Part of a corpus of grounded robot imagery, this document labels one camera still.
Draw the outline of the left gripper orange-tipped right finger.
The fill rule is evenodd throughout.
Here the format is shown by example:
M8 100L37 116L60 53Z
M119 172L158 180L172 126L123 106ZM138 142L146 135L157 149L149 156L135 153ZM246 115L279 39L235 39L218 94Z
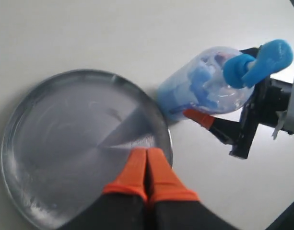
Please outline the left gripper orange-tipped right finger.
M234 230L201 204L176 176L161 149L147 149L149 204L157 230Z

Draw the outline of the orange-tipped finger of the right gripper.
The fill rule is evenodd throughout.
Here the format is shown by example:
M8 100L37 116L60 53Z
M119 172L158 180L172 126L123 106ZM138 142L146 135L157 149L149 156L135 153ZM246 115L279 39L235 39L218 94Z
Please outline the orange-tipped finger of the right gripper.
M204 127L225 145L234 145L239 138L239 122L217 118L193 109L185 110L184 116Z

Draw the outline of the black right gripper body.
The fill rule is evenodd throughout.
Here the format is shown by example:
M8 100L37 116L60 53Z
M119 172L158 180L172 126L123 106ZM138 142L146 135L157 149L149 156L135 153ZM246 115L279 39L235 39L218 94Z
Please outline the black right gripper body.
M277 113L287 110L292 86L292 83L270 76L255 85L253 94L242 109L239 120L240 133L229 153L231 156L247 159L258 126L277 126Z

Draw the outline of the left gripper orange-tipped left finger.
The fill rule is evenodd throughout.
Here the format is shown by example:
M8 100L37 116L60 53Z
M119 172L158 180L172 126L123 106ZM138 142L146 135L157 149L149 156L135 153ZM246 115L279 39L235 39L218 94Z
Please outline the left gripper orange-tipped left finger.
M136 148L117 178L107 184L100 197L65 224L66 230L142 230L147 149Z

